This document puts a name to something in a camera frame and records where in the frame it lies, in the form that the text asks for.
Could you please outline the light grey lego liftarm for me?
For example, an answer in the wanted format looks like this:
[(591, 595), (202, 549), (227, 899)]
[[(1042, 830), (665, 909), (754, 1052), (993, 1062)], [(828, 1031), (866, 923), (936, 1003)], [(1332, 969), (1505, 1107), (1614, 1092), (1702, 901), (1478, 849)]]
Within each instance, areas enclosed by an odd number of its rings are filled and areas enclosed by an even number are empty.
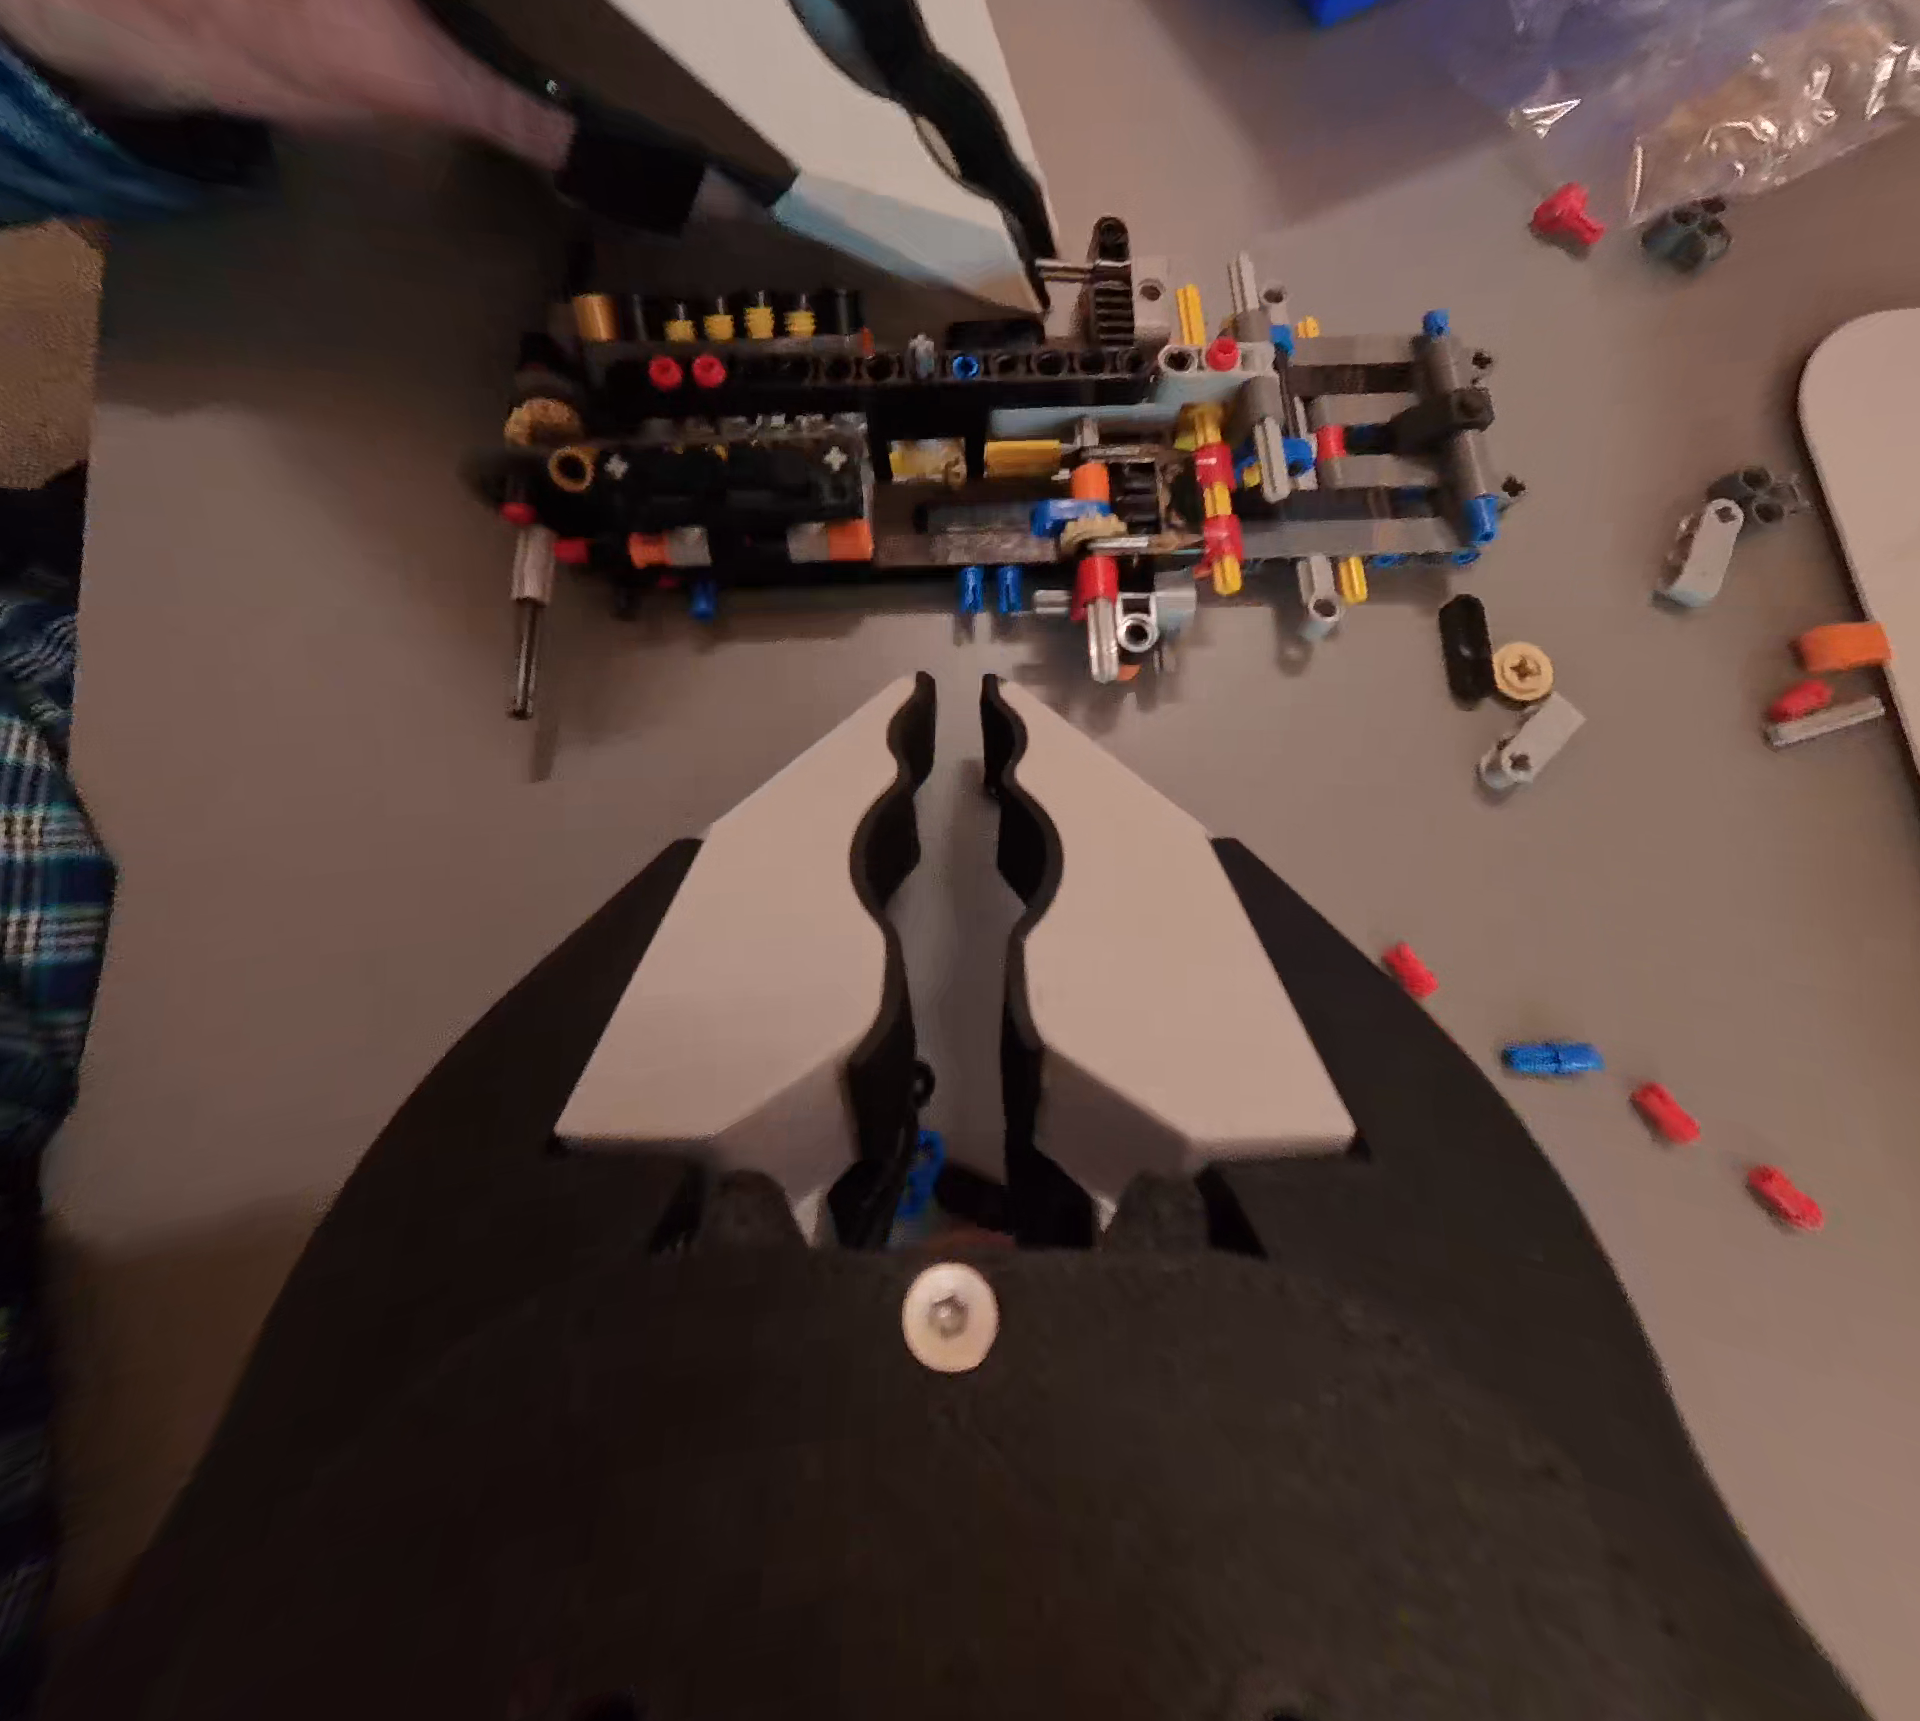
[(1495, 797), (1511, 797), (1539, 780), (1586, 724), (1582, 711), (1564, 696), (1535, 705), (1477, 767), (1480, 784)]

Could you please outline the clear crinkled plastic bag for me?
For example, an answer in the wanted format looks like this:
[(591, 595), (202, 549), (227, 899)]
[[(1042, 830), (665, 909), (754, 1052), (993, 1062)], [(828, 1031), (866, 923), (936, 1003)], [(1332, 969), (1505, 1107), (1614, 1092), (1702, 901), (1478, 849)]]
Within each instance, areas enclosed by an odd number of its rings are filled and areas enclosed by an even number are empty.
[(1759, 197), (1918, 121), (1918, 0), (1501, 0), (1480, 96), (1607, 221)]

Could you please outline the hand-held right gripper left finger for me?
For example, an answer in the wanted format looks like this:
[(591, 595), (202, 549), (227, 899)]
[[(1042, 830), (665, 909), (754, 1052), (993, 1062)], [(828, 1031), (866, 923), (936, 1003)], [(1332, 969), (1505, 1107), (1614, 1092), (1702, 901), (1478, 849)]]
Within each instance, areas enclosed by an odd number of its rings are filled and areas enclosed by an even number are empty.
[(707, 827), (557, 1116), (775, 1183), (808, 1243), (875, 1247), (921, 1133), (889, 903), (921, 862), (927, 673), (882, 687)]

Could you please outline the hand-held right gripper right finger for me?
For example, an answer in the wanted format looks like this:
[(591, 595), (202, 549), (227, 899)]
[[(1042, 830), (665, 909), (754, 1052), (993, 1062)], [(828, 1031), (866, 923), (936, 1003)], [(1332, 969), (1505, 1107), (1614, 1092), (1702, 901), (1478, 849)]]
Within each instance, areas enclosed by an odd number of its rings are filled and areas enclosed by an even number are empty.
[(1020, 914), (1000, 1031), (1021, 1247), (1084, 1249), (1140, 1179), (1329, 1162), (1358, 1128), (1208, 830), (1027, 687), (980, 694)]

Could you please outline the lego car chassis assembly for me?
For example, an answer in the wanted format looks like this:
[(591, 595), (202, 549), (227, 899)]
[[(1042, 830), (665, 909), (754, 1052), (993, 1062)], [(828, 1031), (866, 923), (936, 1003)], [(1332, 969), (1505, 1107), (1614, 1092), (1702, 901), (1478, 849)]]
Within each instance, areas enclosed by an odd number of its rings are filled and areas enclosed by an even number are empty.
[(1442, 313), (1332, 338), (1248, 254), (1229, 308), (1099, 218), (1040, 317), (882, 344), (861, 294), (616, 294), (595, 249), (524, 335), (501, 438), (468, 466), (510, 532), (509, 715), (536, 711), (567, 574), (630, 614), (678, 595), (952, 590), (1069, 622), (1098, 685), (1160, 666), (1208, 593), (1280, 568), (1329, 634), (1396, 568), (1470, 568), (1524, 499), (1490, 440), (1495, 359)]

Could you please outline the pale blue-grey lego liftarm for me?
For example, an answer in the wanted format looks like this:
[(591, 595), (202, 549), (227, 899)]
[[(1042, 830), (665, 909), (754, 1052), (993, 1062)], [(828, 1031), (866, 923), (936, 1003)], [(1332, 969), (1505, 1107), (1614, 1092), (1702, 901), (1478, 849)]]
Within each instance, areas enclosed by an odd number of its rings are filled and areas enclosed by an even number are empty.
[(1712, 606), (1723, 593), (1742, 529), (1745, 510), (1738, 501), (1704, 501), (1675, 529), (1652, 598), (1672, 610)]

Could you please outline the instruction booklet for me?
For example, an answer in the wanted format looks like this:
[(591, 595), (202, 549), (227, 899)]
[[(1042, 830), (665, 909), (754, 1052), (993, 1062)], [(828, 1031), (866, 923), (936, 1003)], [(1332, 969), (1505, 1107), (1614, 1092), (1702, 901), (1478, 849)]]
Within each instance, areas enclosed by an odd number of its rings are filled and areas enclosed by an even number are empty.
[(1796, 418), (1887, 687), (1918, 755), (1918, 309), (1854, 317), (1809, 356)]

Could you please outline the black short lego liftarm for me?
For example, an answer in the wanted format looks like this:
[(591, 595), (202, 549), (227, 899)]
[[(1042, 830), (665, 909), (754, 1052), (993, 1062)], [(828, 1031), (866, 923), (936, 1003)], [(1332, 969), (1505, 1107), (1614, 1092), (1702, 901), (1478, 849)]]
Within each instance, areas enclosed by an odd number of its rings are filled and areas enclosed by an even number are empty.
[(1495, 697), (1499, 694), (1495, 643), (1480, 598), (1470, 593), (1457, 593), (1437, 613), (1437, 630), (1452, 703), (1474, 708)]

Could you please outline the blue plaid clothing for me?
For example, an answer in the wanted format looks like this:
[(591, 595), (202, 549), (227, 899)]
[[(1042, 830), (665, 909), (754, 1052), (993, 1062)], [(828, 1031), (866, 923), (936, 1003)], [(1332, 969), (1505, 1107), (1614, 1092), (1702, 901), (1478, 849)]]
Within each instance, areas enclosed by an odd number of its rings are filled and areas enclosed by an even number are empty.
[(77, 593), (3, 593), (3, 1714), (45, 1657), (60, 1532), (45, 1296), (42, 1162), (73, 1110), (104, 977), (115, 868), (70, 767)]

